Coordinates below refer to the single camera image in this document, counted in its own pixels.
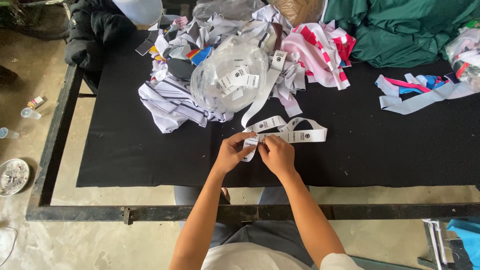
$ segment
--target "pink and white striped fabric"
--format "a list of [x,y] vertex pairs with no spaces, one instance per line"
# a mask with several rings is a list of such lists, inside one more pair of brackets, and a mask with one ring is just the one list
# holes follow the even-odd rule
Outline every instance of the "pink and white striped fabric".
[[335,29],[335,22],[300,24],[283,41],[281,50],[288,53],[298,51],[299,62],[305,74],[326,87],[342,90],[350,86],[343,67],[351,66],[348,57],[356,39],[343,29]]

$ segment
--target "metal bracket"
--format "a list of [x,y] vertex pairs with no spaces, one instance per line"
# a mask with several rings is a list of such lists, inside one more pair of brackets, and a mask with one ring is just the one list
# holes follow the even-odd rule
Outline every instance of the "metal bracket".
[[122,207],[121,209],[123,211],[123,214],[122,214],[123,223],[125,223],[126,225],[132,225],[133,220],[132,220],[132,214],[130,213],[130,208]]

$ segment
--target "plastic cup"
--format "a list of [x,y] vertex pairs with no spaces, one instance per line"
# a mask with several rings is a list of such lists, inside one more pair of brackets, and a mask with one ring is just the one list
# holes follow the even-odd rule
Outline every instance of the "plastic cup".
[[22,113],[20,113],[20,115],[22,117],[31,118],[31,119],[40,119],[40,117],[42,117],[42,115],[40,113],[32,110],[31,108],[23,109]]
[[20,136],[18,132],[10,130],[6,127],[0,128],[0,139],[9,138],[9,139],[16,139]]

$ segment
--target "small plate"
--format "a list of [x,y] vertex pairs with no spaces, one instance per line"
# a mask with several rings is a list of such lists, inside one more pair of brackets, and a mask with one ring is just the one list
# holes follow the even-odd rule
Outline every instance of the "small plate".
[[21,159],[12,159],[0,165],[0,196],[19,193],[30,178],[30,167]]

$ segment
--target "black table cloth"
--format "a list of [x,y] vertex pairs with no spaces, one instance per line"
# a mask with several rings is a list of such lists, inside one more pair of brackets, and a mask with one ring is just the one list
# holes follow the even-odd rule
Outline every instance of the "black table cloth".
[[[227,123],[206,128],[187,121],[162,134],[138,96],[150,79],[152,59],[135,48],[148,32],[137,31],[108,53],[85,143],[77,187],[200,186],[215,162],[221,141],[243,130],[237,112]],[[296,143],[295,167],[314,186],[390,186],[477,184],[480,175],[480,95],[436,102],[401,115],[380,109],[380,74],[444,75],[449,64],[415,68],[375,68],[354,63],[346,68],[345,90],[307,84],[296,99],[300,117],[328,128],[321,143]],[[249,124],[274,115],[290,120],[280,101],[271,98]],[[300,129],[310,129],[301,123]],[[240,162],[225,178],[226,187],[280,185],[258,153]]]

